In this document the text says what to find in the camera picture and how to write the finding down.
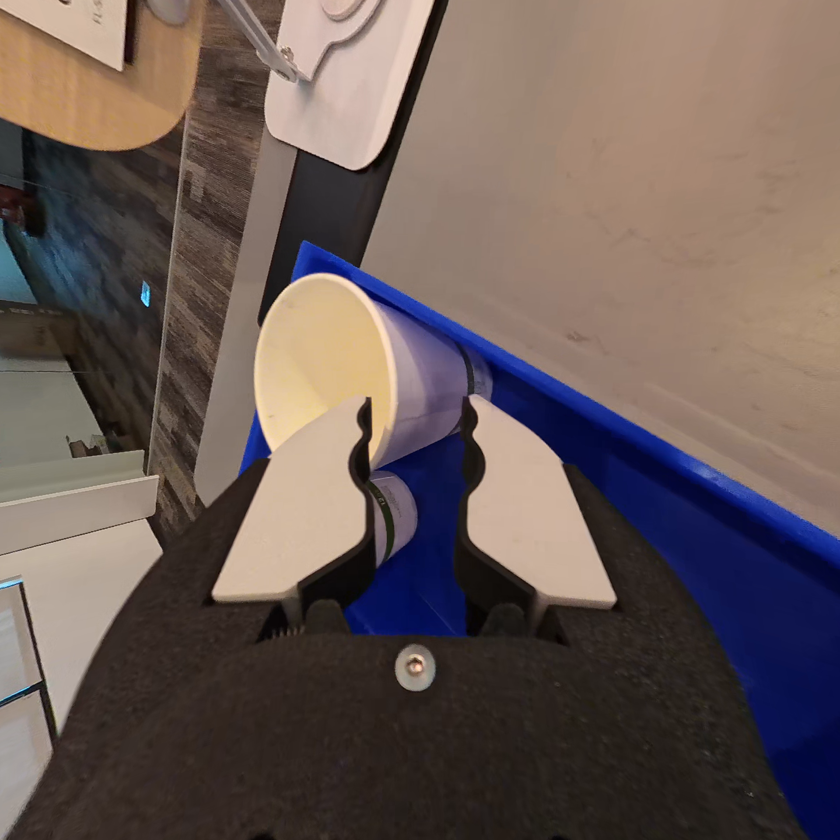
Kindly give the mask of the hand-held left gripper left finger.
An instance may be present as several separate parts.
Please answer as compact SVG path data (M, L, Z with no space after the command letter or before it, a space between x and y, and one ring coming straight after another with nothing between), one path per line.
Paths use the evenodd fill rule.
M369 443L372 401L352 396L291 435L265 472L213 586L216 604L273 603L303 619L346 608L377 570Z

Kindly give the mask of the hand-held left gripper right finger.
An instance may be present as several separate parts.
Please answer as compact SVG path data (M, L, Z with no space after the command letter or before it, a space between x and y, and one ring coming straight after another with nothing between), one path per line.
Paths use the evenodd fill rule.
M553 606L612 610L617 595L561 458L479 395L464 399L460 433L455 580L465 620L485 622L503 605L526 622Z

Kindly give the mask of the white paper cup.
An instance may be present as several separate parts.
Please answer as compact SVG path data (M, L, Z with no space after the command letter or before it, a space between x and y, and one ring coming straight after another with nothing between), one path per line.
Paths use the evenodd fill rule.
M270 451L346 399L365 396L373 469L455 434L463 400L490 400L492 388L477 351L329 273L281 292L255 352L256 413Z
M391 471L374 471L367 490L374 503L376 565L381 567L413 540L418 524L417 504L407 483Z

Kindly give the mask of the blue plastic bin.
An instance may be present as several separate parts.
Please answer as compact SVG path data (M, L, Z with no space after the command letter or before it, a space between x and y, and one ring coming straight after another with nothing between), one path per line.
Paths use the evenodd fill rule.
M838 538L525 360L304 241L285 286L328 272L438 329L490 364L492 401L529 426L602 517L597 535L641 572L664 560L738 675L764 751L805 834L838 838Z

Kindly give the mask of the black flat mat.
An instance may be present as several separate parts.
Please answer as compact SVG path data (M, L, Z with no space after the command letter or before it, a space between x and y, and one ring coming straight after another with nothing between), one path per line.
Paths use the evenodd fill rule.
M434 2L391 131L371 164L360 171L349 171L309 152L297 153L258 325L291 283L303 242L325 249L352 266L361 265L447 5L447 1Z

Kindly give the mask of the instruction sheet on wooden stand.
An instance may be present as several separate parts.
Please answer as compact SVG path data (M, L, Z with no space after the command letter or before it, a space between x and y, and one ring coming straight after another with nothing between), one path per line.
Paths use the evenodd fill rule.
M1 116L33 133L94 151L128 151L170 132L196 84L206 2L183 25L135 2L133 62L107 66L2 11Z

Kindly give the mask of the printed instruction sign board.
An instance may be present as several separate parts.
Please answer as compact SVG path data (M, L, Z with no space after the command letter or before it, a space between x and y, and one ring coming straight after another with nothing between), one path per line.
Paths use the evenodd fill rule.
M2 1L2 12L117 71L134 62L133 1Z

